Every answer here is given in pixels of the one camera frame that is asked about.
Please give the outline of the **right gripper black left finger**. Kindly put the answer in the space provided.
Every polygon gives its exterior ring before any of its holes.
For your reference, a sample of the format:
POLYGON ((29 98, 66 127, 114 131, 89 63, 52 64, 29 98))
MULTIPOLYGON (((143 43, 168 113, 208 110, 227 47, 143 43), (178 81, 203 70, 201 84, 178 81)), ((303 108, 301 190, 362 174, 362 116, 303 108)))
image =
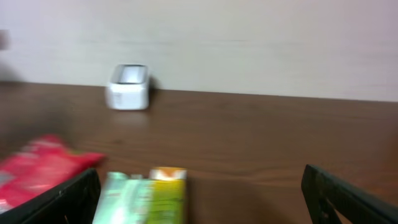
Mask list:
POLYGON ((1 224, 92 223, 101 193, 95 169, 70 180, 1 214, 1 224))

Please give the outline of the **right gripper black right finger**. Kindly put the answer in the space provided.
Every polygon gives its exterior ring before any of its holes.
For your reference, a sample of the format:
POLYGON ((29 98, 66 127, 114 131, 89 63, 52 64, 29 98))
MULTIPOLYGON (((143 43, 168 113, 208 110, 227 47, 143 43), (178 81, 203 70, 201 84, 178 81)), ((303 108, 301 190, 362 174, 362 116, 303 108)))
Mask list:
POLYGON ((313 223, 341 223, 342 214, 351 223, 397 224, 397 207, 307 164, 301 189, 313 223))

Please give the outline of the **green yellow juice carton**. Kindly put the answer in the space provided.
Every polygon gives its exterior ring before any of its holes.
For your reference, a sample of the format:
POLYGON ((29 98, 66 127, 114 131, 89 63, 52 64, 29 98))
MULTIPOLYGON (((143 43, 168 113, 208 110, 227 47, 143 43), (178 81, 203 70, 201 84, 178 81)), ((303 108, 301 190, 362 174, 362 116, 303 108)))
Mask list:
POLYGON ((147 224, 183 224, 187 170, 179 167, 155 167, 152 180, 152 199, 147 224))

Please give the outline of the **red chips bag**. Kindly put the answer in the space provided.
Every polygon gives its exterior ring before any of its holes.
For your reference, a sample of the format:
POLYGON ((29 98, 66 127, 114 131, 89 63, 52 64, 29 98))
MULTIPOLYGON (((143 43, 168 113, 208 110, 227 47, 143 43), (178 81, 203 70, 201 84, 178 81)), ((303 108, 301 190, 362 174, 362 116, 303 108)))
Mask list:
POLYGON ((97 152, 73 152, 52 134, 30 141, 1 162, 1 213, 96 166, 104 158, 97 152))

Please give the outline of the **light blue snack packet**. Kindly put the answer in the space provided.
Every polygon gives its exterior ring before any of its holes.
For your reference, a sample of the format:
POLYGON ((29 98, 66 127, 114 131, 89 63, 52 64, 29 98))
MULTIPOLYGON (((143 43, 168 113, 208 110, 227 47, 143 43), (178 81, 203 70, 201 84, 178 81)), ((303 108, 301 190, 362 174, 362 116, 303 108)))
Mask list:
POLYGON ((141 175, 108 172, 93 224, 145 224, 153 181, 141 175))

